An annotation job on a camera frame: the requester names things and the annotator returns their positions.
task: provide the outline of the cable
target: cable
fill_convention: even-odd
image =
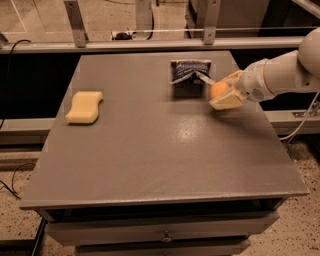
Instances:
[[[14,49],[16,48],[16,46],[17,46],[18,44],[22,43],[22,42],[28,42],[28,43],[30,43],[31,41],[28,40],[28,39],[22,39],[22,40],[17,41],[17,42],[12,46],[12,48],[11,48],[11,50],[10,50],[10,53],[9,53],[8,67],[7,67],[7,76],[6,76],[7,87],[8,87],[9,89],[10,89],[10,82],[9,82],[10,79],[9,79],[9,78],[10,78],[10,67],[11,67],[11,56],[12,56],[13,51],[14,51]],[[8,101],[5,103],[5,106],[4,106],[4,114],[3,114],[2,123],[1,123],[1,125],[0,125],[0,129],[2,128],[3,123],[4,123],[4,121],[5,121],[5,116],[6,116],[7,107],[8,107],[9,102],[10,102],[10,100],[8,100]]]
[[[21,169],[22,167],[26,166],[26,165],[29,165],[29,164],[32,164],[33,166],[35,166],[36,164],[35,163],[25,163],[25,164],[22,164],[20,165],[19,167],[17,167],[14,172],[13,172],[13,175],[12,175],[12,178],[11,178],[11,188],[5,183],[3,182],[2,180],[0,180],[0,183],[3,185],[0,190],[2,190],[3,188],[7,189],[14,197],[16,197],[17,199],[21,199],[21,197],[18,196],[18,192],[14,189],[14,177],[16,175],[16,172]]]
[[[22,167],[24,167],[24,166],[26,166],[26,165],[33,165],[33,166],[35,166],[36,164],[35,163],[25,163],[25,164],[23,164],[23,165],[20,165],[18,168],[16,168],[15,170],[14,170],[14,172],[13,172],[13,175],[12,175],[12,179],[11,179],[11,189],[12,189],[12,191],[14,191],[16,194],[17,194],[17,191],[15,191],[15,189],[14,189],[14,187],[13,187],[13,185],[14,185],[14,176],[16,175],[16,172],[18,171],[18,170],[20,170]]]
[[[319,94],[320,94],[320,91],[318,91],[318,92],[316,93],[316,95],[314,96],[314,98],[313,98],[313,100],[312,100],[312,102],[311,102],[311,104],[310,104],[307,112],[305,113],[305,116],[304,116],[302,122],[300,123],[300,125],[299,125],[291,134],[289,134],[288,136],[279,138],[281,141],[282,141],[282,140],[290,139],[292,136],[294,136],[294,135],[300,130],[300,128],[302,127],[302,125],[303,125],[303,124],[305,123],[305,121],[307,120],[307,118],[308,118],[308,116],[309,116],[309,113],[310,113],[310,110],[312,109],[312,106],[313,106],[313,104],[315,103],[315,101],[317,100]]]
[[[160,2],[160,0],[156,1],[157,2],[157,6],[160,6],[160,4],[187,4],[188,1],[180,1],[180,2]]]
[[[134,3],[122,3],[118,1],[112,1],[112,0],[105,0],[105,1],[113,4],[135,5]]]
[[[146,40],[150,40],[151,39],[151,37],[153,36],[153,30],[154,30],[154,15],[153,15],[153,11],[152,11],[152,28],[151,28],[151,33],[150,33],[150,35],[147,37],[147,39]]]
[[[22,40],[17,41],[17,42],[12,46],[11,51],[10,51],[10,53],[9,53],[9,59],[8,59],[8,69],[7,69],[7,82],[8,82],[8,83],[9,83],[9,74],[10,74],[11,55],[12,55],[12,53],[13,53],[13,51],[14,51],[14,48],[16,48],[16,46],[17,46],[18,44],[22,43],[22,42],[28,42],[28,43],[30,43],[31,41],[28,40],[28,39],[22,39]]]

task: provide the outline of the gray surface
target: gray surface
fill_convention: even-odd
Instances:
[[[307,188],[260,106],[223,112],[172,97],[170,60],[212,59],[221,79],[237,69],[227,51],[84,56],[21,202],[23,209],[276,198]],[[78,90],[101,90],[92,126],[68,126]]]

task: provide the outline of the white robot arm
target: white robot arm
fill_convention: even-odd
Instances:
[[[320,28],[310,32],[292,51],[274,59],[263,59],[236,72],[211,87],[226,83],[226,90],[210,93],[210,104],[215,109],[242,105],[245,99],[260,102],[287,93],[307,93],[320,90]]]

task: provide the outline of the black cable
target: black cable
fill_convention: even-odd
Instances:
[[[9,53],[8,67],[7,67],[7,76],[6,76],[7,87],[9,88],[9,90],[10,90],[10,79],[9,79],[9,78],[10,78],[10,67],[11,67],[11,56],[12,56],[13,51],[14,51],[14,49],[16,48],[16,46],[17,46],[18,44],[22,43],[22,42],[28,42],[28,43],[30,43],[31,41],[28,40],[28,39],[22,39],[22,40],[17,41],[17,42],[12,46],[12,48],[11,48],[11,50],[10,50],[10,53]],[[1,123],[1,126],[0,126],[0,129],[2,128],[3,123],[4,123],[4,121],[5,121],[4,118],[5,118],[5,116],[6,116],[7,107],[8,107],[9,102],[10,102],[10,100],[8,100],[8,101],[5,103],[3,120],[2,120],[2,123]]]
[[[0,183],[3,185],[0,190],[2,190],[3,188],[7,189],[14,197],[16,197],[17,199],[21,199],[21,197],[18,196],[18,192],[14,189],[14,177],[15,177],[15,174],[16,172],[21,169],[22,167],[26,166],[26,165],[29,165],[29,164],[32,164],[33,166],[35,166],[35,163],[25,163],[25,164],[22,164],[20,166],[18,166],[14,172],[13,172],[13,175],[12,175],[12,179],[11,179],[11,188],[5,183],[3,182],[2,180],[0,180]]]
[[[146,40],[150,40],[151,37],[153,36],[153,30],[154,30],[154,15],[153,15],[153,11],[152,11],[152,27],[151,27],[151,33],[150,35],[148,36],[148,38]]]
[[[16,172],[18,171],[18,170],[20,170],[22,167],[24,167],[24,166],[26,166],[26,165],[29,165],[29,164],[32,164],[33,166],[35,166],[36,164],[35,163],[25,163],[25,164],[23,164],[23,165],[20,165],[18,168],[16,168],[15,170],[14,170],[14,172],[13,172],[13,175],[12,175],[12,179],[11,179],[11,189],[12,189],[12,191],[13,192],[15,192],[16,194],[17,194],[17,191],[15,191],[15,189],[14,189],[14,187],[13,187],[13,184],[14,184],[14,176],[16,175]]]
[[[113,3],[113,4],[135,5],[134,3],[122,3],[122,2],[118,2],[118,1],[112,1],[112,0],[104,0],[104,1],[109,2],[109,3]]]
[[[16,46],[22,42],[28,42],[30,43],[31,41],[28,40],[28,39],[22,39],[22,40],[19,40],[17,41],[11,48],[11,51],[9,53],[9,59],[8,59],[8,69],[7,69],[7,83],[9,84],[9,75],[10,75],[10,64],[11,64],[11,56],[12,56],[12,53],[14,51],[14,48],[16,48]]]
[[[18,196],[17,193],[15,193],[14,191],[12,191],[6,183],[4,183],[2,180],[0,180],[0,183],[3,185],[1,189],[3,188],[7,189],[14,197],[16,197],[17,199],[21,199],[21,197]]]
[[[187,4],[188,1],[181,1],[181,2],[160,2],[160,0],[156,1],[156,5],[160,6],[160,4]]]

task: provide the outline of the drawer handle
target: drawer handle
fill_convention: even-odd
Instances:
[[[172,238],[169,236],[169,231],[164,232],[164,237],[161,238],[161,241],[164,243],[172,242]]]

